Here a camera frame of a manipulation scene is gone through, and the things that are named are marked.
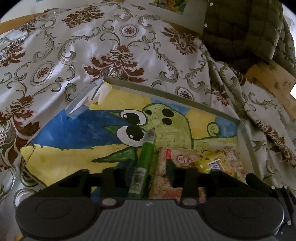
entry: barcode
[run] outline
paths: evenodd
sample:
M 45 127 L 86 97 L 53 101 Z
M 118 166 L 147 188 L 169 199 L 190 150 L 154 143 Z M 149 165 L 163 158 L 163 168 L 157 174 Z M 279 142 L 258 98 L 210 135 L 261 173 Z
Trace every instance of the barcode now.
M 135 172 L 133 173 L 133 179 L 131 181 L 131 186 L 129 189 L 129 193 L 136 193 L 141 194 L 141 189 L 143 187 L 144 178 L 146 174 L 145 168 L 137 168 Z
M 149 131 L 146 132 L 145 136 L 144 136 L 144 140 L 143 142 L 150 142 L 150 143 L 154 143 L 155 140 L 155 136 L 156 136 L 156 132 L 155 129 L 150 129 Z

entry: green marker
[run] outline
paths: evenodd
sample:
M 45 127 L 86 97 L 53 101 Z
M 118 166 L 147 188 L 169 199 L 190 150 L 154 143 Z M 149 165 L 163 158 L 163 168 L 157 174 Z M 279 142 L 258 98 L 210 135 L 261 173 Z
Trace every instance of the green marker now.
M 133 179 L 128 191 L 128 197 L 141 198 L 143 194 L 144 185 L 154 153 L 154 143 L 156 139 L 155 129 L 150 129 L 144 136 L 144 142 L 140 157 L 137 162 L 136 170 L 133 173 Z

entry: dark green quilted jacket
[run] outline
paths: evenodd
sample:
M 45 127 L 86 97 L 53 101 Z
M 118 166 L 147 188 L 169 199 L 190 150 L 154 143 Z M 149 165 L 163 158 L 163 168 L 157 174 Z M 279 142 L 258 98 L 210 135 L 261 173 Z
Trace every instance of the dark green quilted jacket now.
M 202 39 L 213 58 L 241 72 L 273 59 L 296 77 L 294 41 L 278 0 L 210 0 Z

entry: black pupil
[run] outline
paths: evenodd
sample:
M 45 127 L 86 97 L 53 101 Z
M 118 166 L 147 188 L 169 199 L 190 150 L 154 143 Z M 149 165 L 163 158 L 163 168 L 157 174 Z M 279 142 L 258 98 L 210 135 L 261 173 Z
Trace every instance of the black pupil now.
M 163 123 L 165 124 L 165 125 L 171 125 L 172 124 L 172 120 L 170 119 L 170 118 L 163 118 Z
M 122 118 L 132 125 L 140 124 L 140 117 L 135 113 L 125 113 Z
M 152 115 L 152 111 L 151 111 L 151 110 L 145 110 L 145 113 L 146 113 L 147 115 Z
M 173 117 L 174 112 L 172 112 L 170 109 L 163 109 L 163 115 L 166 117 Z
M 134 141 L 140 141 L 144 137 L 143 131 L 137 126 L 128 126 L 126 128 L 126 134 Z

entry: round black disc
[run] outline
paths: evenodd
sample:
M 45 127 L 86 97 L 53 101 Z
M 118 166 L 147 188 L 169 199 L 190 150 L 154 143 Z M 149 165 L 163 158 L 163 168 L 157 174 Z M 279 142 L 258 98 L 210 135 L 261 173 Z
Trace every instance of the round black disc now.
M 239 239 L 276 234 L 284 210 L 274 198 L 210 198 L 204 203 L 207 222 L 219 232 Z
M 22 231 L 40 239 L 65 239 L 86 230 L 96 217 L 89 198 L 27 198 L 16 209 Z

